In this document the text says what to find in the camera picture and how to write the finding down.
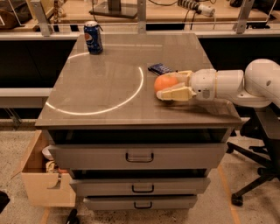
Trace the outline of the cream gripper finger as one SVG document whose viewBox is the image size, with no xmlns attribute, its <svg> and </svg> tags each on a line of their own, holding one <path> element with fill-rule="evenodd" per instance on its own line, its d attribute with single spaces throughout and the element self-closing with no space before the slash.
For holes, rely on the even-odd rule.
<svg viewBox="0 0 280 224">
<path fill-rule="evenodd" d="M 177 83 L 185 83 L 187 86 L 189 85 L 192 74 L 193 72 L 191 70 L 168 73 L 170 77 L 177 80 Z"/>
<path fill-rule="evenodd" d="M 188 87 L 184 82 L 172 87 L 157 91 L 156 97 L 161 101 L 179 101 L 186 102 L 191 100 L 197 94 L 192 87 Z"/>
</svg>

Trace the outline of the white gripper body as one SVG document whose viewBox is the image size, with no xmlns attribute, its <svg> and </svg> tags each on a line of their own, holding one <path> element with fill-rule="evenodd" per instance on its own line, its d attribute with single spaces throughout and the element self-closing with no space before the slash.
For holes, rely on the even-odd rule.
<svg viewBox="0 0 280 224">
<path fill-rule="evenodd" d="M 215 94 L 216 71 L 214 69 L 200 69 L 192 73 L 190 85 L 200 101 L 212 101 Z"/>
</svg>

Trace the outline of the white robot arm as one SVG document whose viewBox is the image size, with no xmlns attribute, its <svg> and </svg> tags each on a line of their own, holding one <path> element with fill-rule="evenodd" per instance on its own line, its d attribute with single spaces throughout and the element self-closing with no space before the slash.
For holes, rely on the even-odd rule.
<svg viewBox="0 0 280 224">
<path fill-rule="evenodd" d="M 186 102 L 225 99 L 233 104 L 280 107 L 280 66 L 270 59 L 256 59 L 245 71 L 200 69 L 166 73 L 156 78 L 154 91 L 161 101 Z"/>
</svg>

